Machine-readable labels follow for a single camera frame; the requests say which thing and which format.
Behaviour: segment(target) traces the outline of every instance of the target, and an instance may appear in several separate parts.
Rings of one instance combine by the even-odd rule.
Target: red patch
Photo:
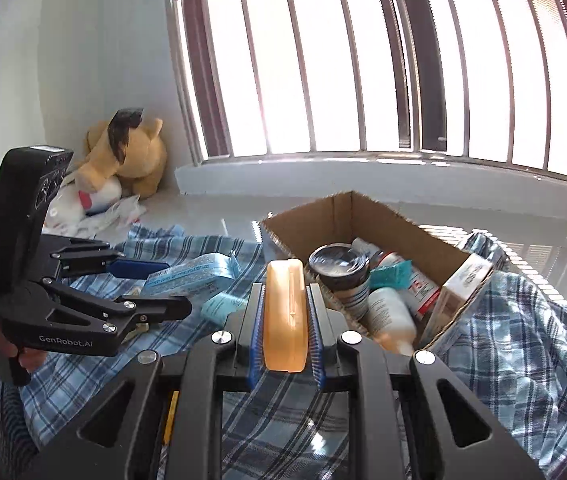
[[[86,211],[88,211],[92,207],[92,199],[90,198],[89,193],[86,193],[85,191],[79,191],[79,200],[81,200],[81,205]]]

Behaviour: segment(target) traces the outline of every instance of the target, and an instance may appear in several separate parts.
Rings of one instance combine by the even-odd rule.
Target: yellow object
[[[167,446],[170,443],[170,437],[172,437],[174,412],[176,412],[176,402],[178,399],[179,399],[179,392],[174,392],[172,394],[172,400],[170,401],[170,409],[167,412],[166,431],[164,431],[164,446]]]
[[[129,128],[127,139],[111,139],[108,125],[107,121],[100,121],[87,131],[87,156],[78,164],[77,187],[94,193],[108,177],[117,175],[121,186],[131,194],[147,198],[156,193],[167,160],[166,145],[159,137],[163,121],[154,119]]]
[[[263,313],[263,357],[268,370],[300,372],[308,357],[308,311],[303,264],[268,264]]]

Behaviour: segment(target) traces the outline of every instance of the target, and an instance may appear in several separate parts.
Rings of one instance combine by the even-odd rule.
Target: orange plastic container
[[[268,264],[263,357],[268,370],[300,372],[306,366],[308,310],[300,260],[275,260]]]

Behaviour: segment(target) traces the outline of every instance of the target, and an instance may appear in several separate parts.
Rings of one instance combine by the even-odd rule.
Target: cardboard box flap
[[[353,191],[353,234],[383,250],[396,251],[439,286],[464,263],[468,255],[406,221],[385,204]]]
[[[353,240],[351,211],[351,193],[339,193],[277,214],[262,225],[307,264],[317,248]]]

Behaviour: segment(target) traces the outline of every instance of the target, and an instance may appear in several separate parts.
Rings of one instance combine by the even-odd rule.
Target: black lid
[[[308,265],[332,291],[355,288],[368,277],[368,256],[350,244],[320,247],[310,254]]]

